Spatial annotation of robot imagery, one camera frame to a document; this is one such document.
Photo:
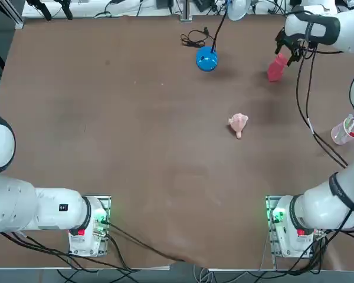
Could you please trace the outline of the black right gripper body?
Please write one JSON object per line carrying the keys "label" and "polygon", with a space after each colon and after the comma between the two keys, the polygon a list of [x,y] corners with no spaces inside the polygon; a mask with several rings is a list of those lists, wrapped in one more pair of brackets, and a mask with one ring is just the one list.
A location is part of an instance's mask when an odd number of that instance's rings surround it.
{"label": "black right gripper body", "polygon": [[288,36],[285,33],[284,38],[284,46],[290,51],[291,48],[299,46],[301,48],[301,56],[306,52],[306,48],[304,47],[304,41],[300,39],[294,39],[292,36]]}

